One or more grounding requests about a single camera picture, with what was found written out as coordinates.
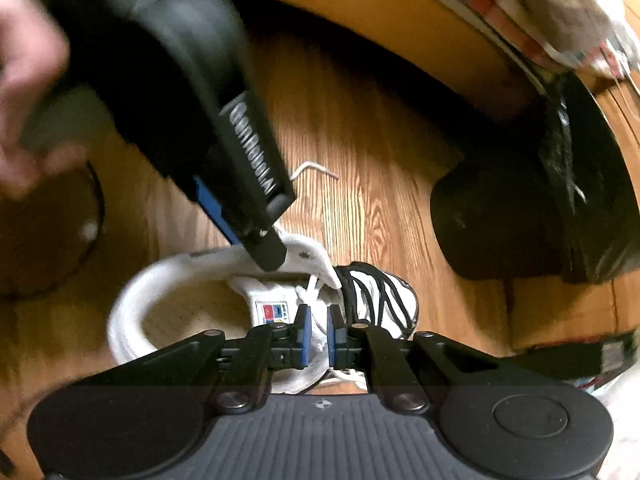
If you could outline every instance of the colorful logo patch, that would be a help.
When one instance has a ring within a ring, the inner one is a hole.
[[[289,309],[286,303],[260,303],[265,323],[288,323]]]

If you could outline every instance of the plaid fabric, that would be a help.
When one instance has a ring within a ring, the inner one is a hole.
[[[565,72],[568,68],[590,68],[600,75],[617,75],[615,56],[607,41],[603,41],[591,52],[556,52],[530,20],[520,0],[459,1],[480,16],[523,56],[542,68],[556,73]]]

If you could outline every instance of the ribbed gray surface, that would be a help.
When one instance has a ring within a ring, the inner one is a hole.
[[[204,446],[158,480],[488,478],[463,465],[423,418],[374,395],[271,396],[258,412],[222,417]]]

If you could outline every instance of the screw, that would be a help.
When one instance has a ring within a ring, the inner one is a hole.
[[[244,408],[249,403],[249,397],[242,392],[222,392],[218,395],[218,404],[228,410]]]
[[[391,402],[393,407],[400,412],[417,412],[424,408],[426,401],[417,394],[397,394]]]

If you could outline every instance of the sneaker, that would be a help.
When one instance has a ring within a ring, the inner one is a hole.
[[[306,303],[312,316],[309,365],[275,372],[271,391],[298,394],[335,381],[352,381],[366,390],[362,373],[329,368],[327,306],[340,304],[351,322],[382,324],[404,337],[417,320],[415,295],[403,280],[368,264],[332,267],[325,248],[311,238],[284,231],[280,237],[287,257],[276,272],[265,273],[241,246],[180,254],[142,270],[124,288],[108,320],[116,362],[124,364],[209,328],[239,338],[252,326],[290,323]]]

